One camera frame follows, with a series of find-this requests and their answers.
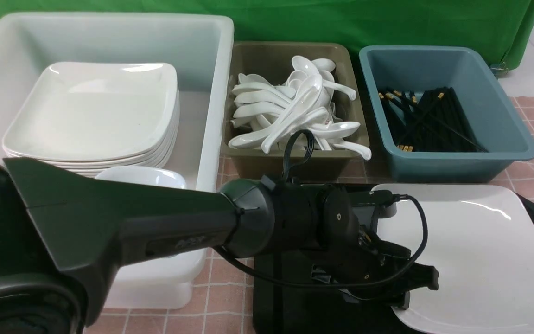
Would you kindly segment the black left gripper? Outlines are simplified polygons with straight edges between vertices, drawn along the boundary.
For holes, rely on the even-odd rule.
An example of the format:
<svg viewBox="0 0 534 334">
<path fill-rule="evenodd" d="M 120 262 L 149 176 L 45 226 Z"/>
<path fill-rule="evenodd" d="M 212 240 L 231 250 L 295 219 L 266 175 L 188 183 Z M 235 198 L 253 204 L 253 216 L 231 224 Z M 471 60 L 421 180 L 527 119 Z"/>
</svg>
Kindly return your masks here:
<svg viewBox="0 0 534 334">
<path fill-rule="evenodd" d="M 313 258 L 328 284 L 357 285 L 387 279 L 406 264 L 406 247 L 383 241 L 376 233 L 380 218 L 396 213 L 398 195 L 390 191 L 334 192 L 325 200 L 324 225 L 318 231 L 322 252 Z M 390 306 L 408 309 L 411 291 L 439 289 L 439 271 L 434 266 L 414 264 L 390 290 Z"/>
</svg>

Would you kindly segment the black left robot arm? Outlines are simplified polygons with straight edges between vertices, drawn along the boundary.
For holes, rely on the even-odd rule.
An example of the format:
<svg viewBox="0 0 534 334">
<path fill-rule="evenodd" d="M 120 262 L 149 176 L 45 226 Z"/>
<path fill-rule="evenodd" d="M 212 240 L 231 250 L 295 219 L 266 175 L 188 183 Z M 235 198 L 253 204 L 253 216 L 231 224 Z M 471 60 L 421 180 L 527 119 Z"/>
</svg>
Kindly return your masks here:
<svg viewBox="0 0 534 334">
<path fill-rule="evenodd" d="M 0 164 L 0 334 L 80 334 L 120 268 L 211 248 L 276 286 L 343 290 L 407 309 L 439 289 L 418 264 L 422 206 L 386 190 L 281 177 L 219 192 L 98 180 L 31 158 Z"/>
</svg>

